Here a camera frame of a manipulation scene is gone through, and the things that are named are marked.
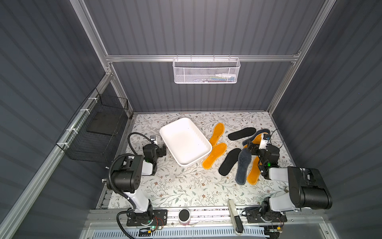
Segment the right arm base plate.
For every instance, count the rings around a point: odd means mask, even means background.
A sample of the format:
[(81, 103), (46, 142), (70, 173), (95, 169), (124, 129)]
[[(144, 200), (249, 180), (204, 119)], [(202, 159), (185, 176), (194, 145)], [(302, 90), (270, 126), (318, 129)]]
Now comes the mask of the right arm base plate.
[(274, 211), (265, 211), (262, 207), (246, 207), (241, 215), (246, 217), (248, 223), (281, 223), (287, 222), (285, 214)]

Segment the orange insole box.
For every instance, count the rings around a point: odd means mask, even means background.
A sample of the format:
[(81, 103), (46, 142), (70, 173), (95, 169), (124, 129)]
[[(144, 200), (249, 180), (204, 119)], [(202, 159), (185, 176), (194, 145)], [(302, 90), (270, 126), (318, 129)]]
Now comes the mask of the orange insole box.
[(217, 142), (219, 141), (220, 137), (224, 134), (224, 131), (225, 131), (225, 126), (223, 123), (219, 122), (213, 132), (212, 132), (212, 136), (209, 140), (210, 144), (212, 147), (215, 147), (217, 145)]

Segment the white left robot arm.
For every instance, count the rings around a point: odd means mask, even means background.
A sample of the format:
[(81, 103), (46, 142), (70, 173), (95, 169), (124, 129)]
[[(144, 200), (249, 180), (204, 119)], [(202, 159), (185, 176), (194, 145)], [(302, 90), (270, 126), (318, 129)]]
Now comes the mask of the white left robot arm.
[(157, 160), (167, 155), (166, 146), (147, 144), (142, 155), (121, 154), (111, 163), (107, 179), (103, 182), (109, 190), (126, 199), (130, 208), (124, 212), (128, 226), (167, 224), (167, 210), (154, 210), (152, 202), (139, 188), (142, 176), (153, 176), (157, 171)]

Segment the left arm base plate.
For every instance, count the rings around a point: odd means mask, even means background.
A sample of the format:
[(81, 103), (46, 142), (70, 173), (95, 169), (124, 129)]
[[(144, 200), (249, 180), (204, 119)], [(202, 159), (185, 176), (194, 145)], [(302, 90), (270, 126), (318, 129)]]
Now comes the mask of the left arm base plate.
[(153, 210), (145, 213), (128, 213), (128, 227), (165, 226), (167, 225), (168, 210)]

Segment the black insole front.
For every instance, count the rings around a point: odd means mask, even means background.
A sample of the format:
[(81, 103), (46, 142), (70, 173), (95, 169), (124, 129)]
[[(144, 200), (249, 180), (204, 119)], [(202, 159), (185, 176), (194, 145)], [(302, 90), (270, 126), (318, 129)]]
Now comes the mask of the black insole front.
[(220, 175), (227, 176), (229, 174), (233, 166), (238, 161), (238, 156), (240, 152), (241, 152), (241, 149), (235, 148), (227, 154), (225, 160), (223, 161), (223, 163), (221, 164), (218, 170)]

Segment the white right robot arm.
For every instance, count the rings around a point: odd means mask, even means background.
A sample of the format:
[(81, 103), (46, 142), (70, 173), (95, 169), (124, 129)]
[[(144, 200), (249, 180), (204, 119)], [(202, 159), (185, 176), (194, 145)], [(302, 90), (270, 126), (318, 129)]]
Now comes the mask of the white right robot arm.
[(287, 221), (285, 212), (303, 208), (327, 210), (332, 207), (333, 199), (318, 169), (279, 167), (280, 149), (274, 145), (261, 147), (250, 142), (247, 149), (258, 158), (255, 166), (266, 180), (287, 183), (287, 192), (263, 200), (256, 215), (262, 221), (284, 223)]

